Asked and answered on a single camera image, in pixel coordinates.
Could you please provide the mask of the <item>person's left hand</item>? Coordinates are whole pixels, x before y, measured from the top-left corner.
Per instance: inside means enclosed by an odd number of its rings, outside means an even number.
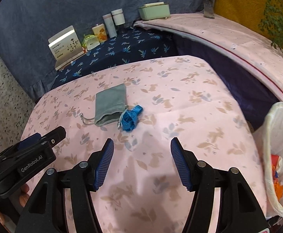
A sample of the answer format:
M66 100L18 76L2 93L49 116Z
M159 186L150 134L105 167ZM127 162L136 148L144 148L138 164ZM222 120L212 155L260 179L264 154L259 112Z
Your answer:
M28 199L29 199L29 186L25 183L20 187L20 195L19 195L19 204L22 207L25 207ZM4 226L5 225L5 216L3 213L0 212L0 223Z

